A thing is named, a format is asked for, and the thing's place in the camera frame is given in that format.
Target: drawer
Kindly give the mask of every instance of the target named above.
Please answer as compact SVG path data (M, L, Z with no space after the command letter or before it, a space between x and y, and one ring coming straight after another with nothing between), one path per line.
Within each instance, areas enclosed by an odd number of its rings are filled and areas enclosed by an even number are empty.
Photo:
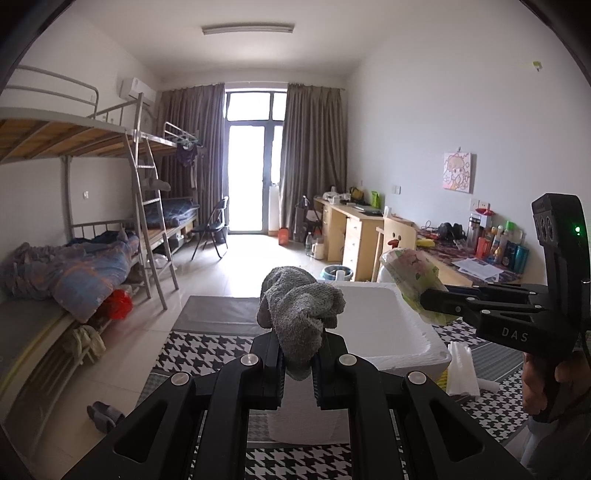
M348 248L345 248L345 252L343 253L343 265L353 270L353 273L357 270L357 259L358 256L356 251L351 251Z
M347 238L361 238L361 221L356 218L347 218L347 231L345 235Z
M359 244L360 244L359 237L346 235L345 236L345 250L349 250L351 253L355 253L355 255L359 252Z

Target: gray towel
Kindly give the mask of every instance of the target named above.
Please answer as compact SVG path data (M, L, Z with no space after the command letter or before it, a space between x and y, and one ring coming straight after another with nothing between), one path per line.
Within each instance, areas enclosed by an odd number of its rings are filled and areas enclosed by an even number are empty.
M310 373L310 360L322 344L324 328L335 328L343 313L343 293L328 283L318 283L306 270L277 267L261 287L258 324L273 328L285 355L287 373L303 380Z

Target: styrofoam box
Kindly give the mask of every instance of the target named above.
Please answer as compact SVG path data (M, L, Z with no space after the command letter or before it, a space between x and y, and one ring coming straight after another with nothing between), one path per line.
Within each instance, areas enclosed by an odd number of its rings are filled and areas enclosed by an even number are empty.
M331 332L345 339L347 350L378 369L404 376L419 370L436 380L452 357L433 327L425 323L391 283L331 282L346 300ZM281 407L267 415L269 436L299 445L347 443L346 410L321 411L312 378L302 382L285 376Z

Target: red plastic bag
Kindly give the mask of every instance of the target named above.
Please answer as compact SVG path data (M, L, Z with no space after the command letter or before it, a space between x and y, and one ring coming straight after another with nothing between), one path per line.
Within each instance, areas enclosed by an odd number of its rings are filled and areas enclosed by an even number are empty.
M133 307L134 302L125 290L114 290L100 306L100 312L111 320L123 320Z

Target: plaid blanket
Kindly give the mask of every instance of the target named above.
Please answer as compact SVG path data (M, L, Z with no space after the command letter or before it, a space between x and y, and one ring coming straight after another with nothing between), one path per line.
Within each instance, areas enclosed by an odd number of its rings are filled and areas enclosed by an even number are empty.
M198 210L199 205L195 205L191 199L162 199L164 224L167 228L181 225L196 215ZM148 228L160 228L158 205L150 203L145 206L144 211Z
M17 298L54 298L76 320L87 322L129 274L139 240L122 237L109 245L31 247L25 242L0 265L0 284Z

